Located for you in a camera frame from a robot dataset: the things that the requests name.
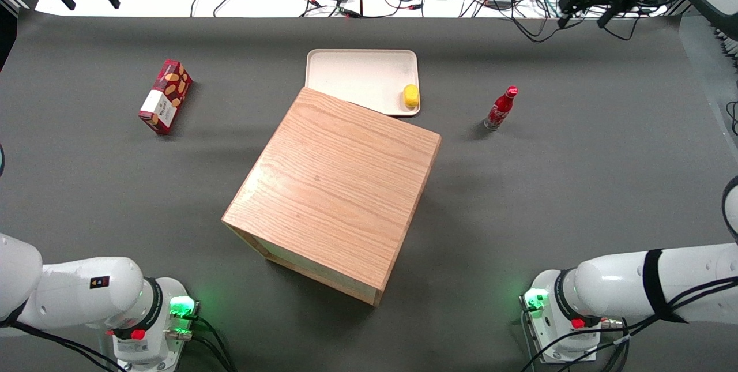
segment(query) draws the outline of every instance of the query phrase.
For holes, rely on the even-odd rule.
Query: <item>coca-cola bottle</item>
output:
[[[492,106],[490,114],[484,119],[484,127],[487,130],[497,131],[500,125],[503,124],[503,120],[507,117],[508,112],[512,110],[512,100],[517,95],[517,87],[509,87],[505,91],[505,95],[498,98],[495,101],[495,105]]]

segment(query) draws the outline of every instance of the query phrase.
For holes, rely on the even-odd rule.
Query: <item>red snack box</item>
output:
[[[167,59],[139,111],[139,118],[157,134],[168,134],[192,84],[181,62]]]

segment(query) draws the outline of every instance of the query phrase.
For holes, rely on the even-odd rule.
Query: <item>green indicator light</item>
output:
[[[195,313],[195,301],[189,296],[177,296],[169,300],[169,313],[175,316],[191,316]]]
[[[548,291],[543,290],[543,288],[531,288],[525,293],[523,299],[530,310],[538,311],[543,309],[546,301],[548,301]]]

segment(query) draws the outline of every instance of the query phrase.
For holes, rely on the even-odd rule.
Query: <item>wooden box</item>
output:
[[[439,146],[303,88],[221,220],[270,261],[376,306]]]

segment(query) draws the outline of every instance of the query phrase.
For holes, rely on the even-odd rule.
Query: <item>white tray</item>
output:
[[[305,86],[382,114],[411,117],[420,111],[420,104],[408,108],[404,103],[408,84],[420,89],[413,51],[315,49],[308,54]]]

